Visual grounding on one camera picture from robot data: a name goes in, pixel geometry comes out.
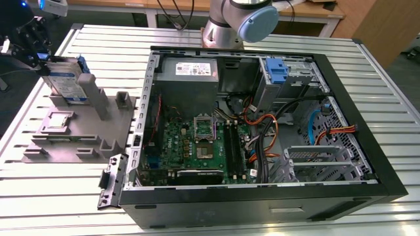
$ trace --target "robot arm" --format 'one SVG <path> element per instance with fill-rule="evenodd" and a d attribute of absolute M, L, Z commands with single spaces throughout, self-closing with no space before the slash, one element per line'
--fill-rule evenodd
<path fill-rule="evenodd" d="M 270 3 L 270 0 L 211 0 L 203 46 L 238 49 L 242 41 L 261 41 L 278 22 L 278 12 Z"/>
<path fill-rule="evenodd" d="M 34 70 L 46 76 L 43 60 L 50 51 L 46 21 L 34 17 L 21 0 L 0 0 L 0 75 L 14 70 Z"/>

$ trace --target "side panel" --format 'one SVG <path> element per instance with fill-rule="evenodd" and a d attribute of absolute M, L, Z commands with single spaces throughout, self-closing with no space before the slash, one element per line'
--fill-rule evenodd
<path fill-rule="evenodd" d="M 378 198 L 286 199 L 121 207 L 142 228 L 202 227 L 323 220 L 318 216 L 333 220 Z"/>

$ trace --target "wooden desk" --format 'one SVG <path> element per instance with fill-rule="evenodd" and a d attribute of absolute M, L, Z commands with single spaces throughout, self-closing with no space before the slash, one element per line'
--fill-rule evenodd
<path fill-rule="evenodd" d="M 162 7 L 167 14 L 177 15 L 177 11 L 173 5 L 171 0 L 159 0 Z M 190 12 L 190 3 L 191 0 L 175 0 L 175 4 L 178 9 L 181 10 L 182 15 L 189 15 Z M 146 6 L 149 9 L 154 9 L 155 15 L 162 14 L 162 10 L 159 9 L 157 0 L 147 0 Z M 305 1 L 301 4 L 293 6 L 294 8 L 294 21 L 295 22 L 306 22 L 306 23 L 319 23 L 323 24 L 322 30 L 319 32 L 318 37 L 330 37 L 335 25 L 345 17 L 345 14 L 335 6 L 333 11 L 327 11 L 322 8 L 322 3 L 314 3 L 310 1 Z M 194 16 L 207 16 L 207 11 L 210 10 L 210 0 L 195 0 L 194 2 Z M 283 11 L 279 11 L 278 21 L 290 21 L 291 19 L 291 8 L 286 8 Z"/>
<path fill-rule="evenodd" d="M 37 0 L 29 0 L 31 7 L 35 7 Z M 146 15 L 147 27 L 157 27 L 157 14 L 162 14 L 157 0 L 67 0 L 70 10 L 86 11 L 110 11 L 110 12 L 129 12 L 142 13 Z M 171 0 L 159 0 L 162 7 L 167 14 L 177 15 L 177 11 Z M 175 4 L 181 10 L 181 14 L 189 16 L 191 0 L 175 0 Z M 319 32 L 319 37 L 330 37 L 335 25 L 345 17 L 345 14 L 335 6 L 333 11 L 322 8 L 321 3 L 305 1 L 303 3 L 293 6 L 294 8 L 294 21 L 306 23 L 323 24 Z M 209 16 L 210 0 L 194 1 L 193 16 Z M 279 12 L 278 21 L 289 22 L 291 19 L 291 8 Z"/>

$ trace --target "power supply label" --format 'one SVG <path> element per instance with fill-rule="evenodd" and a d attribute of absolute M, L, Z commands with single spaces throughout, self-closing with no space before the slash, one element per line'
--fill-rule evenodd
<path fill-rule="evenodd" d="M 209 63 L 185 63 L 175 64 L 175 75 L 198 75 L 210 76 L 210 64 Z"/>

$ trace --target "open computer tower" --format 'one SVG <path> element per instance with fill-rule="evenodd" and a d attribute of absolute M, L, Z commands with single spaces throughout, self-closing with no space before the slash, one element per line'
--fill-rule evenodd
<path fill-rule="evenodd" d="M 406 190 L 325 55 L 153 47 L 98 209 L 145 228 L 334 220 Z"/>

